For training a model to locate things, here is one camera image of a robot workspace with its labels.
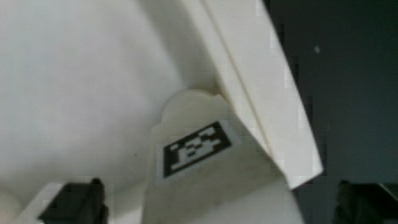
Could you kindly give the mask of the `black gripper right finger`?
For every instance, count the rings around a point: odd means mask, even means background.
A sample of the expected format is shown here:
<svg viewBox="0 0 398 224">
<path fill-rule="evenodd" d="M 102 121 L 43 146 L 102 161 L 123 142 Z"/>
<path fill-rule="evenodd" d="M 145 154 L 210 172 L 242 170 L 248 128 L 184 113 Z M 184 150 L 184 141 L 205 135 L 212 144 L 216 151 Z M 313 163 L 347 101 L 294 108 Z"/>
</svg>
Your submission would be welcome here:
<svg viewBox="0 0 398 224">
<path fill-rule="evenodd" d="M 398 183 L 340 182 L 333 224 L 398 224 Z"/>
</svg>

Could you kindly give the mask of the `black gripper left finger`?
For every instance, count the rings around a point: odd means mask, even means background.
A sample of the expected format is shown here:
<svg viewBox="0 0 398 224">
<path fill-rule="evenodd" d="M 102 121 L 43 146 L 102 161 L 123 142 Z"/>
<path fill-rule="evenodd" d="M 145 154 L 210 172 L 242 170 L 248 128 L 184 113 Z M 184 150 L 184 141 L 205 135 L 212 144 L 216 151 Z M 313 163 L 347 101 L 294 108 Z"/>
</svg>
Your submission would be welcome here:
<svg viewBox="0 0 398 224">
<path fill-rule="evenodd" d="M 109 224 L 105 184 L 52 182 L 40 191 L 13 224 Z"/>
</svg>

